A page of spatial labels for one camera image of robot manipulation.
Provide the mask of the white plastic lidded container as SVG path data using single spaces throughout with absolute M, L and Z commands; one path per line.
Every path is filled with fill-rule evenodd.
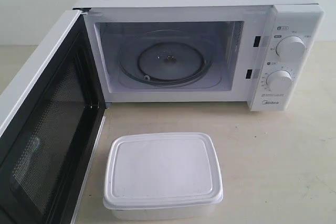
M 211 214 L 224 197 L 209 135 L 126 135 L 109 151 L 103 205 L 121 220 L 167 220 Z

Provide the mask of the white microwave oven body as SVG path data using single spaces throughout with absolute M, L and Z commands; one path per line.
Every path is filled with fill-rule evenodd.
M 323 18 L 316 0 L 78 0 L 106 104 L 126 102 L 246 102 L 251 111 L 285 110 Z M 214 58 L 200 79 L 153 86 L 128 77 L 118 53 L 127 41 L 155 30 L 206 36 Z M 306 52 L 282 61 L 278 43 L 297 36 Z M 271 91 L 267 77 L 290 73 L 291 88 Z

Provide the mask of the microwave door black window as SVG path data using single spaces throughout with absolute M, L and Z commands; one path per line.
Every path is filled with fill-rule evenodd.
M 106 108 L 85 24 L 62 14 L 1 94 L 1 223 L 73 223 Z

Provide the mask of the glass turntable plate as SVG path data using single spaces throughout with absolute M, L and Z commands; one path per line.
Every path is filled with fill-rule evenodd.
M 214 45 L 202 35 L 155 30 L 125 42 L 119 50 L 121 70 L 133 80 L 153 86 L 176 86 L 205 75 Z

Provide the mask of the lower white control knob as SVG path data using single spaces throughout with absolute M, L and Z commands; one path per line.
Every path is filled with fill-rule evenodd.
M 266 84 L 271 91 L 285 92 L 291 88 L 292 78 L 289 72 L 278 70 L 267 77 Z

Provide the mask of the white control knob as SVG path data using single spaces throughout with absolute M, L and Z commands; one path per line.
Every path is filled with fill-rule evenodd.
M 278 70 L 267 77 L 266 84 L 271 91 L 285 92 L 291 88 L 292 78 L 289 72 Z
M 281 40 L 276 53 L 282 61 L 297 61 L 306 52 L 306 46 L 302 39 L 297 36 L 289 36 Z

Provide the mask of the upper white control knob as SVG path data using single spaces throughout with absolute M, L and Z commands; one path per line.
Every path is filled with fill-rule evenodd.
M 281 40 L 276 53 L 282 61 L 297 61 L 306 52 L 306 46 L 302 39 L 297 36 L 289 36 Z

